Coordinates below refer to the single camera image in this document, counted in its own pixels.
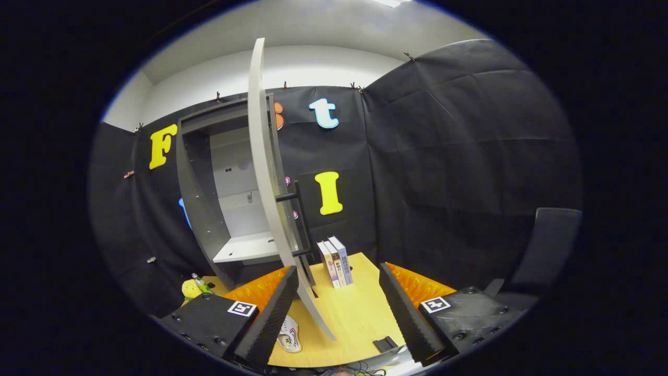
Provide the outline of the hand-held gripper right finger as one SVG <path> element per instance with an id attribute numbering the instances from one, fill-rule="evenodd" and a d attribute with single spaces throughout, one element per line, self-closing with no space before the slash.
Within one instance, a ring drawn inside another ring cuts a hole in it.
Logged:
<path id="1" fill-rule="evenodd" d="M 391 263 L 380 264 L 379 285 L 413 361 L 422 366 L 468 355 L 522 317 L 522 310 L 477 287 L 454 290 Z"/>

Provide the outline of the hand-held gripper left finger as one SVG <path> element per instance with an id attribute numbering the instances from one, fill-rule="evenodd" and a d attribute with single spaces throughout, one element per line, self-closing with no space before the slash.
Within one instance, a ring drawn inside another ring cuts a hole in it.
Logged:
<path id="1" fill-rule="evenodd" d="M 158 324 L 208 356 L 264 367 L 298 287 L 296 267 L 282 267 L 222 297 L 202 292 Z"/>

